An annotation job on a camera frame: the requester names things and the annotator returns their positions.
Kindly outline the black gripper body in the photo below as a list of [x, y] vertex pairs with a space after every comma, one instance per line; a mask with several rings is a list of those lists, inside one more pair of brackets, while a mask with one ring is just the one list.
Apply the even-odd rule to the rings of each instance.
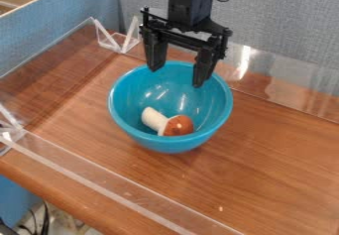
[[168, 0], [167, 12], [144, 7], [140, 34], [144, 43], [171, 43], [181, 47], [227, 45], [232, 31], [212, 19], [215, 0]]

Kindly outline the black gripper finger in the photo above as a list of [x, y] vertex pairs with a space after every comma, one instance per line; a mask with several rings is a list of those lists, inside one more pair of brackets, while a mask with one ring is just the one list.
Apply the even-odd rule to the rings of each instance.
[[212, 76], [216, 63], [225, 57], [225, 49], [221, 46], [201, 47], [197, 51], [193, 65], [193, 86], [200, 87]]
[[145, 27], [141, 36], [147, 65], [151, 71], [156, 71], [165, 63], [168, 43], [156, 31]]

